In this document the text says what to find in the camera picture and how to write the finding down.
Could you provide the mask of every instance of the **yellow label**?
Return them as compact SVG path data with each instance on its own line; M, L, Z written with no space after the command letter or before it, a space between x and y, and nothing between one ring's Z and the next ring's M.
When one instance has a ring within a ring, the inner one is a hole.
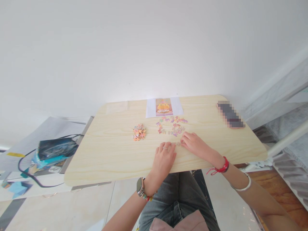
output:
M8 156L16 156L16 157L25 157L25 155L23 155L23 154L14 153L14 152L9 152L7 155Z

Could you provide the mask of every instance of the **hand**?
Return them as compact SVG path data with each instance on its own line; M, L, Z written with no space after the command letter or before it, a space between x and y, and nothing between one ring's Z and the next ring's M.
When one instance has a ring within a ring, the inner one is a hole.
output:
M181 146L212 164L215 157L221 156L216 150L212 149L198 137L196 133L184 132L181 137Z
M176 157L174 150L175 143L171 145L170 142L163 142L156 149L152 170L144 180L144 190L148 196L153 196L168 176Z

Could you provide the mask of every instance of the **cartoon character picture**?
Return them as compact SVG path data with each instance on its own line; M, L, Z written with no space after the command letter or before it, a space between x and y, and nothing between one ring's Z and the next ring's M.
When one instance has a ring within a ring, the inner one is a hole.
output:
M173 115L170 98L156 99L156 116L170 116Z

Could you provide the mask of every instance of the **blurred phone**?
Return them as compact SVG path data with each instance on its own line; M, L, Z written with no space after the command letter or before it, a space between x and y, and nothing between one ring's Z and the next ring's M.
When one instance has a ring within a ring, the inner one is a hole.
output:
M244 128L245 124L239 117L239 114L234 110L229 101L218 101L218 110L225 118L225 121L230 128Z

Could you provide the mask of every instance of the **wrist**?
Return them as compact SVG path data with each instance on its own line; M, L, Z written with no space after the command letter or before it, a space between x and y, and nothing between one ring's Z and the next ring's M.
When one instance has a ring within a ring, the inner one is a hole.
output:
M220 155L218 152L214 153L211 160L209 161L215 168L221 169L226 160L222 155Z
M149 173L149 175L144 179L143 184L144 192L149 197L153 196L160 187L160 185L157 186L157 183L155 182L152 173Z

